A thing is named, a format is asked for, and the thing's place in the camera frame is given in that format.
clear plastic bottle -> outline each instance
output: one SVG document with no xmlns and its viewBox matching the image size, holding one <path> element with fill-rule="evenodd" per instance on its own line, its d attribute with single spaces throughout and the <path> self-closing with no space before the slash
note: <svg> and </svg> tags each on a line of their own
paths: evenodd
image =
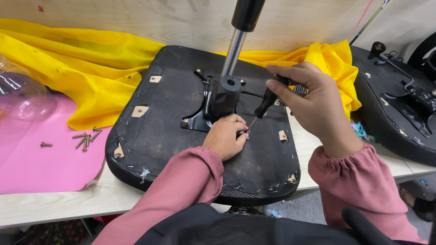
<svg viewBox="0 0 436 245">
<path fill-rule="evenodd" d="M 0 112 L 26 122 L 46 118 L 57 106 L 44 85 L 0 54 Z"/>
</svg>

pink mat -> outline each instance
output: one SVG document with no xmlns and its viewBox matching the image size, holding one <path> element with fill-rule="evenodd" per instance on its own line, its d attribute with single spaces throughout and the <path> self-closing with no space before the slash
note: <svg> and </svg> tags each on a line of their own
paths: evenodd
<svg viewBox="0 0 436 245">
<path fill-rule="evenodd" d="M 56 111 L 37 122 L 7 117 L 0 120 L 0 194 L 78 191 L 102 168 L 106 138 L 104 128 L 87 152 L 74 147 L 80 141 L 71 136 L 94 135 L 92 130 L 76 131 L 66 125 L 76 103 L 66 95 L 55 95 Z M 41 141 L 53 147 L 40 147 Z"/>
</svg>

forearm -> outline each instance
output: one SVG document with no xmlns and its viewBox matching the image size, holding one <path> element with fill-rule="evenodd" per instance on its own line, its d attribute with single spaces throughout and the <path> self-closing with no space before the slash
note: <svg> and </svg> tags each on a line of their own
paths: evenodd
<svg viewBox="0 0 436 245">
<path fill-rule="evenodd" d="M 138 203 L 110 222 L 93 245 L 133 245 L 150 227 L 196 203 L 211 204 L 221 192 L 224 167 L 206 147 L 171 158 Z"/>
<path fill-rule="evenodd" d="M 328 225 L 348 228 L 341 211 L 352 207 L 391 239 L 426 243 L 407 220 L 389 167 L 372 146 L 365 144 L 344 158 L 328 158 L 318 147 L 309 161 L 309 175 L 320 186 Z"/>
</svg>

wooden board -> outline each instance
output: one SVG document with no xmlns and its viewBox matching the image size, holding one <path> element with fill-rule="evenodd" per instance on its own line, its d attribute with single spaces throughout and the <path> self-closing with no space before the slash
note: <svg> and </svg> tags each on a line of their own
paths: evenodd
<svg viewBox="0 0 436 245">
<path fill-rule="evenodd" d="M 436 32 L 435 9 L 435 0 L 391 0 L 353 45 L 370 50 L 381 41 L 386 53 L 396 50 L 407 63 L 418 45 Z"/>
<path fill-rule="evenodd" d="M 374 0 L 350 40 L 384 0 Z M 243 50 L 293 51 L 347 39 L 369 0 L 267 0 Z M 122 31 L 226 52 L 236 0 L 0 0 L 0 17 L 51 27 Z"/>
</svg>

bolt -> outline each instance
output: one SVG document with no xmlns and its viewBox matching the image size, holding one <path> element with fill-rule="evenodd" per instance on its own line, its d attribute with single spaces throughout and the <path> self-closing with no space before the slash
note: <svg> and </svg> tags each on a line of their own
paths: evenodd
<svg viewBox="0 0 436 245">
<path fill-rule="evenodd" d="M 86 135 L 86 147 L 88 147 L 89 146 L 89 139 L 91 138 L 91 135 L 90 134 L 87 134 Z"/>
<path fill-rule="evenodd" d="M 46 144 L 46 143 L 44 143 L 44 141 L 43 141 L 43 142 L 41 142 L 40 146 L 41 146 L 41 147 L 43 147 L 43 146 L 52 147 L 53 144 Z"/>
<path fill-rule="evenodd" d="M 88 149 L 86 148 L 86 140 L 85 140 L 85 143 L 83 143 L 83 148 L 82 148 L 82 151 L 87 151 Z"/>
<path fill-rule="evenodd" d="M 81 137 L 86 137 L 86 133 L 79 134 L 79 135 L 74 135 L 74 136 L 71 137 L 71 138 L 76 139 L 76 138 L 81 138 Z"/>
<path fill-rule="evenodd" d="M 75 149 L 78 149 L 78 148 L 80 147 L 80 145 L 81 145 L 85 140 L 86 140 L 86 138 L 83 137 L 83 138 L 80 140 L 79 144 L 76 145 Z"/>
<path fill-rule="evenodd" d="M 94 141 L 95 138 L 101 133 L 101 131 L 96 132 L 89 140 Z"/>
</svg>

